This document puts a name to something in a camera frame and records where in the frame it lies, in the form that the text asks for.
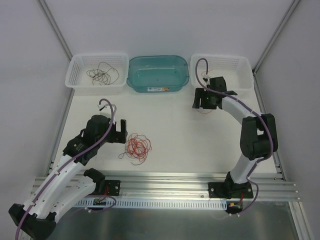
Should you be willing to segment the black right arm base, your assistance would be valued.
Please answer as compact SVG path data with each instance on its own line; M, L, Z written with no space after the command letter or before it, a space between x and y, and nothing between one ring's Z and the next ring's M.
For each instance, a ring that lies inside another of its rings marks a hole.
M252 185L249 182L231 184L227 186L224 182L209 182L208 195L213 199L253 199Z

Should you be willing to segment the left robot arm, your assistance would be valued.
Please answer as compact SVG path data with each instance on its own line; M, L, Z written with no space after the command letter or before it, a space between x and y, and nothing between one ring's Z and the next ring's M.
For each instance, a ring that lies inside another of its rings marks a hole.
M8 213L17 226L15 239L21 231L34 240L46 240L62 216L77 202L89 195L107 196L110 188L105 175L90 168L70 188L67 184L106 143L125 144L127 121L120 120L120 131L112 117L93 115L86 127L71 139L63 150L59 163L40 187L23 204L14 203Z

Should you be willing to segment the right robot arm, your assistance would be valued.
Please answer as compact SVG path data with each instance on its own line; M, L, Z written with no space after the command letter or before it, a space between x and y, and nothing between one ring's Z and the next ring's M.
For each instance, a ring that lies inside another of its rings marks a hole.
M212 198L253 198L249 178L258 163L271 157L278 149L275 117L252 110L236 98L236 92L228 91L223 77L205 76L196 88L194 109L221 109L229 113L241 125L241 155L235 167L229 171L223 182L210 182L209 195Z

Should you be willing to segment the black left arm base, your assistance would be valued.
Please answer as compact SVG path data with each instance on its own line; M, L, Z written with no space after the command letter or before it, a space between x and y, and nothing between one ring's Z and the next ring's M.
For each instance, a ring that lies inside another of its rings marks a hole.
M120 190L120 180L102 180L96 184L92 194L95 196L119 196Z

